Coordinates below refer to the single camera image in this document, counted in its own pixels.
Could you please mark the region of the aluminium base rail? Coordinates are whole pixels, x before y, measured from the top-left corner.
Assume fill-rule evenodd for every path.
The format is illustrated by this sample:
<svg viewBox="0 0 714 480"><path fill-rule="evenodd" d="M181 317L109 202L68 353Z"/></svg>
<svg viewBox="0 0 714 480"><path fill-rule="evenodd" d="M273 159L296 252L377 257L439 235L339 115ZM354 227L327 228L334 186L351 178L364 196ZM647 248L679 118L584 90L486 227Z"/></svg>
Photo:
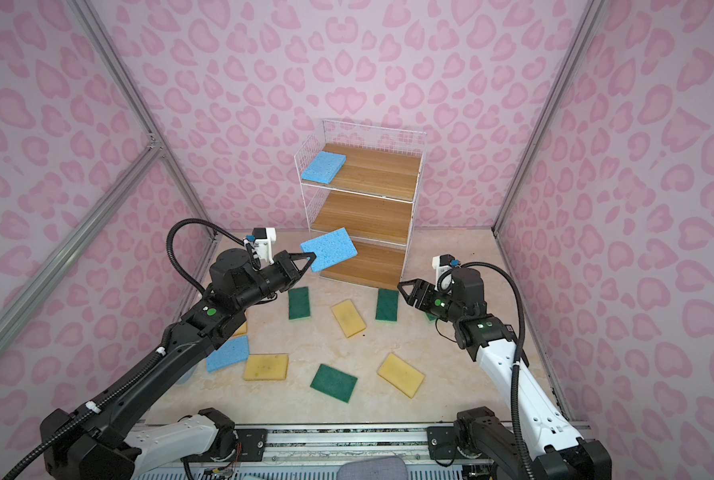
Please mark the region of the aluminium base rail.
<svg viewBox="0 0 714 480"><path fill-rule="evenodd" d="M194 415L138 429L127 441L141 451L133 475L143 479L336 479L346 463L387 456L401 458L410 479L509 479L490 459L457 449L455 421L228 430Z"/></svg>

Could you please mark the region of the yellow sponge centre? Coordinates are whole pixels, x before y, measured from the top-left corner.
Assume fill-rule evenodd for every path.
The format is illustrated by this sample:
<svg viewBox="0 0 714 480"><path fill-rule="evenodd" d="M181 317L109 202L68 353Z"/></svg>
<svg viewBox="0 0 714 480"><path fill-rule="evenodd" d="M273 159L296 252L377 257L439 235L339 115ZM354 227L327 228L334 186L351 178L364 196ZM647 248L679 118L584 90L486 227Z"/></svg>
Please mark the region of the yellow sponge centre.
<svg viewBox="0 0 714 480"><path fill-rule="evenodd" d="M351 299L332 306L331 311L346 338L365 331L367 325Z"/></svg>

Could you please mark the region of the green scouring pad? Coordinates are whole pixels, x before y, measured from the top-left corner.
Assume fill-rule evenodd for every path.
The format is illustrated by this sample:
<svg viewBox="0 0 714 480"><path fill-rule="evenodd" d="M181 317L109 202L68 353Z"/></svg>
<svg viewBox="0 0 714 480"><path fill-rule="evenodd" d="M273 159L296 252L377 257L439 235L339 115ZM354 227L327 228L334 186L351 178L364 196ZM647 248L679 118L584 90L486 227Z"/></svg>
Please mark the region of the green scouring pad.
<svg viewBox="0 0 714 480"><path fill-rule="evenodd" d="M310 384L310 387L334 399L348 403L356 387L358 378L321 364Z"/></svg>
<svg viewBox="0 0 714 480"><path fill-rule="evenodd" d="M311 317L310 293L308 287L288 291L288 319L303 320Z"/></svg>

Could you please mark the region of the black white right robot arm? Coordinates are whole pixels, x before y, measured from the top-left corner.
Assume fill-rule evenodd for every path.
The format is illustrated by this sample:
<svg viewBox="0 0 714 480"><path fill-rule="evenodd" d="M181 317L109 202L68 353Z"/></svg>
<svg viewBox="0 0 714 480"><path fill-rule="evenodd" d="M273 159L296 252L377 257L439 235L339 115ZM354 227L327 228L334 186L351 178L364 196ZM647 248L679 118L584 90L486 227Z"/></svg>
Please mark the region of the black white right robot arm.
<svg viewBox="0 0 714 480"><path fill-rule="evenodd" d="M529 371L523 302L516 303L516 327L489 312L482 266L470 262L444 272L436 283L414 279L398 285L409 306L453 326L458 347L509 404L509 426L485 407L458 413L457 449L490 459L509 479L612 478L612 458L604 445L586 439Z"/></svg>

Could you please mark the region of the green scouring pad front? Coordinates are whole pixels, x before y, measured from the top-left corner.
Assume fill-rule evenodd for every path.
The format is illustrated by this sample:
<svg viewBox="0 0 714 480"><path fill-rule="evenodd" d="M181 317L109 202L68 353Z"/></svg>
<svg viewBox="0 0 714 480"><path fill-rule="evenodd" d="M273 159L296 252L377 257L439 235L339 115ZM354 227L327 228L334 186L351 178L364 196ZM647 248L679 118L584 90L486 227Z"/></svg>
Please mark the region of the green scouring pad front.
<svg viewBox="0 0 714 480"><path fill-rule="evenodd" d="M358 378L321 364L310 384L310 387L334 399L348 403L356 387Z"/></svg>

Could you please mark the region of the small yellow sponge far left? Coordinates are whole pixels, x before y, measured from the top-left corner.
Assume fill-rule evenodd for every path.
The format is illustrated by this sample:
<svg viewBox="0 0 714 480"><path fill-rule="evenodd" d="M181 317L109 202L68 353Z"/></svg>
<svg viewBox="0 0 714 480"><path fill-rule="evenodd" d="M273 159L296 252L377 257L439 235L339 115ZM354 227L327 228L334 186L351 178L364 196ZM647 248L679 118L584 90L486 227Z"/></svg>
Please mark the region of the small yellow sponge far left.
<svg viewBox="0 0 714 480"><path fill-rule="evenodd" d="M246 335L248 332L247 323L243 323L233 334L234 337Z"/></svg>

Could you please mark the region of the yellow sponge front right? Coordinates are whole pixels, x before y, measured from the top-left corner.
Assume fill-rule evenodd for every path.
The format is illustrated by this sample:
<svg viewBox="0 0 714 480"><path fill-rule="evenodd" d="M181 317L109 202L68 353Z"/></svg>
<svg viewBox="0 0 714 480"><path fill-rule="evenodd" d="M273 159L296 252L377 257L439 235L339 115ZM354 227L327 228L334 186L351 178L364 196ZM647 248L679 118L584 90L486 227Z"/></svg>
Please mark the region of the yellow sponge front right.
<svg viewBox="0 0 714 480"><path fill-rule="evenodd" d="M426 379L416 369L395 353L390 353L377 370L379 377L387 381L408 398L414 398Z"/></svg>

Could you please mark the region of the green scouring pad left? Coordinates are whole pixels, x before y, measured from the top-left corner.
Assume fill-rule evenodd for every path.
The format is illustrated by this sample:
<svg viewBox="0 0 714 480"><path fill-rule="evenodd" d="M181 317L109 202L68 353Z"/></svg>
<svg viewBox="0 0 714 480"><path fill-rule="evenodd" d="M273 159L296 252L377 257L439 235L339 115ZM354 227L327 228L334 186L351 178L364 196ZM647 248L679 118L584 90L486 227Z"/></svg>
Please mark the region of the green scouring pad left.
<svg viewBox="0 0 714 480"><path fill-rule="evenodd" d="M311 317L310 293L308 287L288 291L288 319L303 320Z"/></svg>

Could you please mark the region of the yellow sponge front left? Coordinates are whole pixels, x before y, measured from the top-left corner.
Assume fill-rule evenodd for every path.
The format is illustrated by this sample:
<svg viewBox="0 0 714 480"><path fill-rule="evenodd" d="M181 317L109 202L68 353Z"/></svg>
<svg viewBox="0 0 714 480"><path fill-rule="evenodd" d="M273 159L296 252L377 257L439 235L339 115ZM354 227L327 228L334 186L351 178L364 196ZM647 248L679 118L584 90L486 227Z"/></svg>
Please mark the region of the yellow sponge front left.
<svg viewBox="0 0 714 480"><path fill-rule="evenodd" d="M287 354L251 354L243 373L245 381L283 381L287 378Z"/></svg>

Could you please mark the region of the grey chair back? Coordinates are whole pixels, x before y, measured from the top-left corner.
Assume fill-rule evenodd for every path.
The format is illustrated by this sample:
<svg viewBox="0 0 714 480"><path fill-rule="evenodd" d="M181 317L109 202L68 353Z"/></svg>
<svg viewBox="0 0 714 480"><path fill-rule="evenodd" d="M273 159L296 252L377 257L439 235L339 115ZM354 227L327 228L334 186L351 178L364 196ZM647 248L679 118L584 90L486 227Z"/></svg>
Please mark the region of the grey chair back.
<svg viewBox="0 0 714 480"><path fill-rule="evenodd" d="M405 462L397 456L364 459L342 465L337 480L409 480Z"/></svg>

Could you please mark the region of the blue sponge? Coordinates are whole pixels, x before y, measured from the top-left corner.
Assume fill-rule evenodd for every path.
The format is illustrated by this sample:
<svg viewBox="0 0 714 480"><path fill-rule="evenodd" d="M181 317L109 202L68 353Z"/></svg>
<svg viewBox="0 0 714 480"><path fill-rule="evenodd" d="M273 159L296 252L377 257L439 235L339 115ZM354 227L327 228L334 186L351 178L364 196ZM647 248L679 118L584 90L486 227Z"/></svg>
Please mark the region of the blue sponge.
<svg viewBox="0 0 714 480"><path fill-rule="evenodd" d="M304 181L329 185L346 164L347 156L327 151L319 152L304 169Z"/></svg>
<svg viewBox="0 0 714 480"><path fill-rule="evenodd" d="M232 338L219 349L211 353L206 359L208 373L218 372L224 368L248 360L250 356L250 343L247 335Z"/></svg>
<svg viewBox="0 0 714 480"><path fill-rule="evenodd" d="M358 255L357 248L345 228L340 228L300 244L304 253L314 253L311 270L321 272Z"/></svg>

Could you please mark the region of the green sponge middle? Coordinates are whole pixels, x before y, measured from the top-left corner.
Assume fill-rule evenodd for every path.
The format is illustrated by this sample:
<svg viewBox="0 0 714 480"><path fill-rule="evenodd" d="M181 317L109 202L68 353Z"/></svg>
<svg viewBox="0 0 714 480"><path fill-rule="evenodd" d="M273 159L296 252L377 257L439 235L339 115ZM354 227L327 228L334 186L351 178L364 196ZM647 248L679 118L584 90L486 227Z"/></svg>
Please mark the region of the green sponge middle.
<svg viewBox="0 0 714 480"><path fill-rule="evenodd" d="M378 291L375 319L382 322L398 320L399 292L380 289Z"/></svg>

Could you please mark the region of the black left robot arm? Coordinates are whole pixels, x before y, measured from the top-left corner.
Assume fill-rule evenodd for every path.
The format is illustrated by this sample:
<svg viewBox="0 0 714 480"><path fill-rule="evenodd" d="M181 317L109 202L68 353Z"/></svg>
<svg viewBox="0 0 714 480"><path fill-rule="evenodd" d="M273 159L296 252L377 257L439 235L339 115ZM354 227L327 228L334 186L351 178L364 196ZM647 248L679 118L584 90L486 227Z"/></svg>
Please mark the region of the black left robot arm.
<svg viewBox="0 0 714 480"><path fill-rule="evenodd" d="M203 298L169 325L160 344L91 407L55 410L40 425L43 459L56 479L129 479L139 449L127 441L137 421L188 370L219 349L245 322L249 308L291 289L316 259L277 253L257 269L247 251L222 252L210 267Z"/></svg>

